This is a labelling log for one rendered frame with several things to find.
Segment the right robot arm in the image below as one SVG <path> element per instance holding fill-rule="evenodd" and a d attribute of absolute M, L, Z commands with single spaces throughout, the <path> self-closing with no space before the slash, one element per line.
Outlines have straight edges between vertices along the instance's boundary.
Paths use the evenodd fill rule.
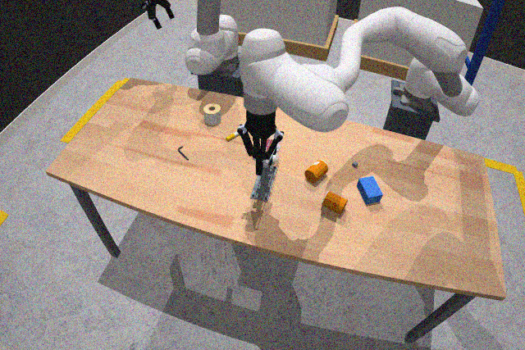
<path fill-rule="evenodd" d="M 198 0 L 197 28 L 185 54 L 187 69 L 195 75 L 214 70 L 234 73 L 240 63 L 237 24 L 231 16 L 220 15 L 220 8 L 221 0 Z"/>

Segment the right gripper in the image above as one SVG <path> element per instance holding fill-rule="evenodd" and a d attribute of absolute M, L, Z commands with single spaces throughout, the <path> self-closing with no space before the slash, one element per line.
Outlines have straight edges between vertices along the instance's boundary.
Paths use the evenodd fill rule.
<path fill-rule="evenodd" d="M 160 6 L 164 7 L 167 11 L 167 14 L 169 15 L 170 19 L 174 18 L 174 15 L 171 11 L 171 4 L 167 1 L 167 0 L 149 0 L 147 2 L 145 2 L 145 5 L 147 7 L 147 12 L 148 12 L 148 18 L 151 19 L 153 21 L 153 23 L 155 24 L 156 28 L 159 30 L 162 28 L 162 26 L 160 25 L 157 17 L 156 17 L 156 6 L 157 4 L 159 4 Z M 168 5 L 167 5 L 168 4 Z"/>

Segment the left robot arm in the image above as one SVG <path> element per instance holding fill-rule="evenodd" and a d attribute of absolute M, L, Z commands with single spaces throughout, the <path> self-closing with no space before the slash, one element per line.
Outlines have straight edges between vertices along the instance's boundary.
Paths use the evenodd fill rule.
<path fill-rule="evenodd" d="M 279 107 L 311 130 L 337 130 L 349 113 L 345 92 L 358 78 L 363 44 L 385 41 L 414 56 L 405 84 L 393 90 L 402 105 L 432 112 L 434 98 L 456 115 L 472 115 L 479 96 L 458 72 L 467 56 L 465 43 L 452 30 L 403 7 L 381 9 L 351 25 L 335 69 L 296 63 L 275 30 L 249 32 L 240 53 L 244 108 L 262 116 Z"/>

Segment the orange-brown cylinder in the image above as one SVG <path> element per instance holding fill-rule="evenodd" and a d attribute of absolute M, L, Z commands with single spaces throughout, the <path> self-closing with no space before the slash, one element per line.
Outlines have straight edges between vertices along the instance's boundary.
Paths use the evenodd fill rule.
<path fill-rule="evenodd" d="M 347 199 L 342 198 L 330 191 L 327 191 L 325 197 L 322 200 L 322 206 L 338 214 L 341 214 L 345 209 L 347 201 Z"/>
<path fill-rule="evenodd" d="M 310 183 L 314 184 L 319 179 L 321 179 L 328 171 L 329 167 L 327 163 L 323 160 L 317 160 L 304 172 L 304 175 Z"/>

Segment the blue rectangular block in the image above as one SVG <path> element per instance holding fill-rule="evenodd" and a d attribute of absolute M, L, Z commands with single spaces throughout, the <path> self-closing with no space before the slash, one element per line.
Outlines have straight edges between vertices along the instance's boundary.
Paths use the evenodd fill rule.
<path fill-rule="evenodd" d="M 381 201 L 383 193 L 374 176 L 358 179 L 357 188 L 366 205 Z"/>

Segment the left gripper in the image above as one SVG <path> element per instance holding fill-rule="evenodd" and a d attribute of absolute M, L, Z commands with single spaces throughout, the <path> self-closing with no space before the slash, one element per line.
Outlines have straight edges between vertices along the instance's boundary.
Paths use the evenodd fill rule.
<path fill-rule="evenodd" d="M 246 122 L 240 124 L 237 133 L 241 136 L 246 151 L 256 161 L 256 175 L 263 172 L 263 163 L 270 159 L 276 145 L 283 139 L 284 132 L 276 129 L 276 112 L 268 115 L 255 115 L 246 110 Z M 249 133 L 253 136 L 253 144 Z M 274 139 L 266 152 L 267 139 L 274 134 Z M 261 147 L 260 147 L 261 139 Z"/>

